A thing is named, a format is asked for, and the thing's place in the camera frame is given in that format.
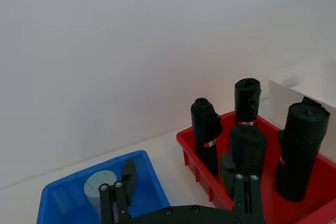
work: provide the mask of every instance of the plastic storage bin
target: plastic storage bin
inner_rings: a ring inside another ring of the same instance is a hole
[[[269,77],[270,119],[285,127],[288,108],[304,96],[321,103],[330,112],[329,126],[320,152],[336,161],[336,60],[302,63]]]
[[[222,115],[223,132],[217,138],[218,157],[229,152],[229,133],[235,126],[235,113]],[[282,198],[274,186],[280,146],[279,130],[266,120],[258,117],[258,128],[268,139],[263,176],[261,178],[261,196],[264,216],[270,224],[328,224],[336,219],[336,164],[318,155],[306,198],[302,202],[290,202]],[[233,202],[226,193],[220,175],[214,177],[196,156],[194,150],[194,133],[192,128],[177,134],[177,141],[183,148],[185,165],[194,173],[196,181],[201,183],[216,207],[232,209]]]
[[[129,207],[136,217],[164,207],[169,202],[145,151],[132,152],[89,167],[47,185],[41,196],[37,224],[100,224],[100,218],[87,200],[83,187],[99,170],[111,170],[118,179],[124,162],[133,158],[138,174],[137,187]]]

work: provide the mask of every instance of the white wall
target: white wall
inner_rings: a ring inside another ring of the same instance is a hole
[[[0,0],[0,187],[190,124],[335,48],[335,0]]]

